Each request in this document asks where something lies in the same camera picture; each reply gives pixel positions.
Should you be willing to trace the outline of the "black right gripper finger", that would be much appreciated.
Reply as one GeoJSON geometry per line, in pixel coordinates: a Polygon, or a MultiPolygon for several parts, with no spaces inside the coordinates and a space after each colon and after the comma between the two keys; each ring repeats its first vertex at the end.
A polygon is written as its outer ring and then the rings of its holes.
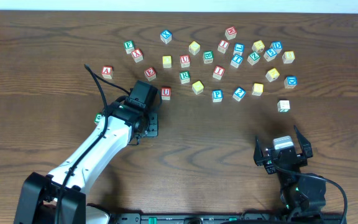
{"type": "Polygon", "coordinates": [[[302,135],[300,133],[300,131],[298,130],[298,128],[296,126],[294,126],[294,130],[295,130],[298,142],[300,144],[302,155],[305,158],[313,157],[313,150],[312,150],[311,143],[309,142],[309,140],[307,140],[307,138],[305,138],[304,135],[302,135]]]}
{"type": "Polygon", "coordinates": [[[260,148],[259,139],[257,136],[255,137],[255,149],[253,158],[257,166],[262,166],[264,164],[264,155],[263,151],[260,148]]]}

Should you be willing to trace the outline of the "red E wooden block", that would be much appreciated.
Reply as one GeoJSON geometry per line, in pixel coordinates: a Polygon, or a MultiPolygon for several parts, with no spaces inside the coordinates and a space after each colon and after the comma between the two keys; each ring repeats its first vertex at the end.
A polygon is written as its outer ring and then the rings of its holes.
{"type": "Polygon", "coordinates": [[[144,75],[149,82],[156,79],[156,77],[157,77],[157,73],[153,67],[149,67],[148,69],[146,69],[144,71],[144,75]]]}

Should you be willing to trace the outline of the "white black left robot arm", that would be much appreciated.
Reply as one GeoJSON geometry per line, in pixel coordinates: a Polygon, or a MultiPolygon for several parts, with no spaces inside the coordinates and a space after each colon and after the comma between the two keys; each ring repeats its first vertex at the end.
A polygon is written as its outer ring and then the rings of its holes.
{"type": "Polygon", "coordinates": [[[87,205],[86,196],[112,158],[135,139],[156,137],[153,104],[158,88],[137,81],[129,96],[106,104],[94,131],[47,175],[31,173],[23,183],[15,223],[111,223],[109,212],[87,205]]]}

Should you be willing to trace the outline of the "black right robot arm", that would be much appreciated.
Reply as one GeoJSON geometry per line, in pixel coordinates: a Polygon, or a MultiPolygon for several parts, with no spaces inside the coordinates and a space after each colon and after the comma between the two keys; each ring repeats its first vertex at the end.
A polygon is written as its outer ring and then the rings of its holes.
{"type": "Polygon", "coordinates": [[[313,157],[311,143],[294,128],[301,152],[297,153],[292,138],[284,136],[273,140],[273,147],[262,149],[255,138],[254,162],[268,174],[277,174],[280,183],[280,200],[286,206],[281,212],[287,221],[321,215],[326,205],[325,181],[315,174],[302,174],[300,168],[313,157]]]}

